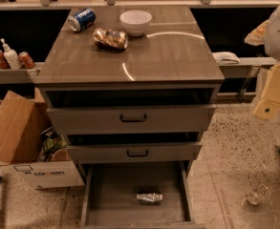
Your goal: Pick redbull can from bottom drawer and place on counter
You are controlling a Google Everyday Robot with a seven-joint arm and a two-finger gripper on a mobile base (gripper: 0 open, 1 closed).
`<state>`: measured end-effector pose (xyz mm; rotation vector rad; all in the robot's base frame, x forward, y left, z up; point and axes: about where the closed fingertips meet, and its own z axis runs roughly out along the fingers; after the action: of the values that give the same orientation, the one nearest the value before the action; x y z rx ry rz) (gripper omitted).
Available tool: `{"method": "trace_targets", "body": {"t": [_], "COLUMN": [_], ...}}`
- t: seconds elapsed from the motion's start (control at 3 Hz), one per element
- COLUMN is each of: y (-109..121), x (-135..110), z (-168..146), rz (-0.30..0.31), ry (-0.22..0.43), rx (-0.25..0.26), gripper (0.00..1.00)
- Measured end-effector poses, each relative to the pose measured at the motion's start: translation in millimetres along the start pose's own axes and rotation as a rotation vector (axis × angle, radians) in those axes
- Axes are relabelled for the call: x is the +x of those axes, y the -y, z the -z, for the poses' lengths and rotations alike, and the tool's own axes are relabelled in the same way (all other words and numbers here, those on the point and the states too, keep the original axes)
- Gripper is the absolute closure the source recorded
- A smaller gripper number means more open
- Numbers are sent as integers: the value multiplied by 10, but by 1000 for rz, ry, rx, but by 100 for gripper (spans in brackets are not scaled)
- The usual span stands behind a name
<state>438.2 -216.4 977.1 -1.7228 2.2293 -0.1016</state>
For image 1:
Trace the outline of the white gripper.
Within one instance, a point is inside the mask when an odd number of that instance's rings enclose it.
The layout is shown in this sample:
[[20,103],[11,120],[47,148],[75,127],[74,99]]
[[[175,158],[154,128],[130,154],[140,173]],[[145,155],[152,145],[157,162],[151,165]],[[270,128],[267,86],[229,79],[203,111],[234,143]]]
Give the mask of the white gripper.
[[[265,53],[280,61],[280,5],[271,14],[269,21],[261,23],[250,32],[245,42],[252,46],[263,45]],[[253,110],[253,115],[262,120],[271,120],[280,112],[280,62],[267,71],[263,91]]]

